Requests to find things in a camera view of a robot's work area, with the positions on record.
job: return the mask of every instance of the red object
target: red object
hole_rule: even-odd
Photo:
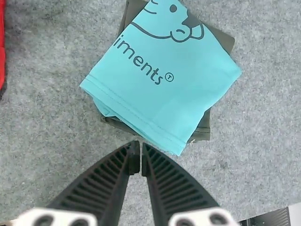
[[[0,0],[0,89],[3,86],[4,75],[5,75],[4,8],[5,8],[5,0]]]

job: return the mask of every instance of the folded shirt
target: folded shirt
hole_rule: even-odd
[[[81,83],[159,148],[180,155],[204,112],[241,70],[210,30],[177,0],[152,0]]]
[[[133,19],[143,10],[147,2],[143,0],[127,0],[125,5],[125,11],[122,16],[120,26],[119,26],[119,32],[118,36],[124,31],[124,29],[133,21]],[[234,38],[230,35],[222,32],[221,30],[218,30],[216,28],[213,28],[209,25],[206,25],[206,27],[212,32],[212,34],[216,37],[216,39],[219,41],[221,46],[224,48],[224,50],[230,54],[230,52],[233,49],[234,46]],[[99,106],[98,102],[95,101],[95,105],[98,109],[101,109],[101,106]],[[131,129],[128,125],[120,121],[119,118],[114,116],[113,114],[108,114],[108,112],[105,112],[105,115],[101,114],[100,111],[100,119],[102,122],[108,123],[111,126],[114,126],[118,129],[122,129],[123,131],[132,133],[136,136],[139,136],[137,132],[135,132],[133,129]],[[201,121],[198,123],[197,128],[187,141],[187,143],[191,142],[197,142],[200,140],[210,140],[210,108],[205,111],[204,116],[202,117]]]

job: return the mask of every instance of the ribbed rubber pad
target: ribbed rubber pad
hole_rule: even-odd
[[[140,171],[140,146],[132,141],[81,174],[48,208],[92,213],[99,226],[117,226],[127,182]]]
[[[168,225],[177,212],[219,206],[189,173],[148,144],[143,144],[142,176],[147,177],[156,226]]]

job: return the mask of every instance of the gray carpet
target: gray carpet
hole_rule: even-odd
[[[210,142],[173,157],[237,220],[301,202],[299,0],[185,0],[236,38],[243,75],[212,109]],[[79,88],[112,44],[124,0],[8,0],[8,89],[0,102],[0,221],[45,206],[136,137],[102,124]],[[134,176],[120,225],[153,225]]]

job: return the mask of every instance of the dark gray fabric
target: dark gray fabric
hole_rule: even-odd
[[[132,22],[132,20],[139,14],[139,12],[144,8],[147,2],[143,0],[127,0],[125,11],[120,23],[118,35],[120,35],[123,30]],[[216,39],[219,41],[221,46],[225,49],[225,51],[230,54],[234,46],[234,38],[230,35],[225,34],[224,32],[213,28],[207,24],[205,24],[207,28],[213,33]],[[120,121],[117,117],[105,117],[101,114],[101,119],[103,122],[108,123],[116,128],[122,129],[134,135],[138,135],[133,129]],[[210,109],[205,111],[204,116],[200,120],[198,127],[191,135],[188,142],[193,140],[209,140],[210,139]]]

